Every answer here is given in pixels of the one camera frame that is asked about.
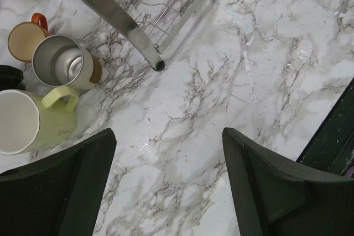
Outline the light green mug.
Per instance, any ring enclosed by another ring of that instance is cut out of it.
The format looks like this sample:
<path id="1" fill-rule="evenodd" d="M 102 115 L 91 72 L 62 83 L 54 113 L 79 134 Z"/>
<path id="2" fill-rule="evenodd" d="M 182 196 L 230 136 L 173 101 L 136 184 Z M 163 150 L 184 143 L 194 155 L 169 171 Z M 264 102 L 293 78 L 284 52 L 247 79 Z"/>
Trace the light green mug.
<path id="1" fill-rule="evenodd" d="M 56 87 L 47 95 L 1 91 L 1 154 L 44 149 L 67 139 L 76 129 L 77 92 Z"/>

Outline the black faceted mug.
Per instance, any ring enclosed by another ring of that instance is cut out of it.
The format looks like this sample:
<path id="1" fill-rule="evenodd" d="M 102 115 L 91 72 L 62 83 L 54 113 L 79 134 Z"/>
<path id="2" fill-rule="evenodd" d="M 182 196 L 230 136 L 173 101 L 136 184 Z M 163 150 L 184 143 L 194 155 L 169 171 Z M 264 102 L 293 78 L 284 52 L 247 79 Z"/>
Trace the black faceted mug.
<path id="1" fill-rule="evenodd" d="M 24 75 L 20 69 L 9 65 L 0 66 L 0 89 L 3 90 L 26 90 L 23 83 Z"/>

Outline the cream cup brown band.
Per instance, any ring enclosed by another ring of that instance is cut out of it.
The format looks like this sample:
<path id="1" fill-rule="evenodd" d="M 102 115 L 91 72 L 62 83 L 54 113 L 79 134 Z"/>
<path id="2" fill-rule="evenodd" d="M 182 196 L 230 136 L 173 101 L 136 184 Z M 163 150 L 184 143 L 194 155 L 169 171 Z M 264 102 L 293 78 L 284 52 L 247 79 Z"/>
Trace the cream cup brown band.
<path id="1" fill-rule="evenodd" d="M 62 34 L 51 35 L 36 46 L 32 68 L 37 79 L 50 87 L 69 86 L 87 91 L 102 77 L 97 57 L 73 38 Z"/>

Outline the small copper orange cup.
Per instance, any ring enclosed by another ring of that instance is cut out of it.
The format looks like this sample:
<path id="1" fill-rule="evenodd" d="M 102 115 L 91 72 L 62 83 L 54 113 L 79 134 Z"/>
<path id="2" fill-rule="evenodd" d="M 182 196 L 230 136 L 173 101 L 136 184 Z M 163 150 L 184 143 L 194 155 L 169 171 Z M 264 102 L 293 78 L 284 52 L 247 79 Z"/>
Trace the small copper orange cup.
<path id="1" fill-rule="evenodd" d="M 30 22 L 22 22 L 12 29 L 8 37 L 8 50 L 15 59 L 31 62 L 35 48 L 49 35 L 46 17 L 34 13 Z"/>

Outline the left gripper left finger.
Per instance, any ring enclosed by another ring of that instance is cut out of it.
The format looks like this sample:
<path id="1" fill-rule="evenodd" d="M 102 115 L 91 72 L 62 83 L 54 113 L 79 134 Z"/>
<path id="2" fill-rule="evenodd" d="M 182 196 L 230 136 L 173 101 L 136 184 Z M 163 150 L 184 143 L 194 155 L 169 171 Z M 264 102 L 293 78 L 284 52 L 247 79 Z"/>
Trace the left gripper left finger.
<path id="1" fill-rule="evenodd" d="M 116 145 L 107 128 L 1 173 L 1 235 L 92 235 Z"/>

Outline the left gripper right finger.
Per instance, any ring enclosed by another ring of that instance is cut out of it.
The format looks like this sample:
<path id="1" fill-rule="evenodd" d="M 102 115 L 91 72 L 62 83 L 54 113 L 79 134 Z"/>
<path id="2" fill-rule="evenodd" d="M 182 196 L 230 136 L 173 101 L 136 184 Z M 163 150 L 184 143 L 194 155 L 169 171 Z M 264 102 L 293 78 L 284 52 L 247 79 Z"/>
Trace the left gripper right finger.
<path id="1" fill-rule="evenodd" d="M 313 169 L 233 128 L 223 153 L 241 235 L 352 235 L 353 179 Z"/>

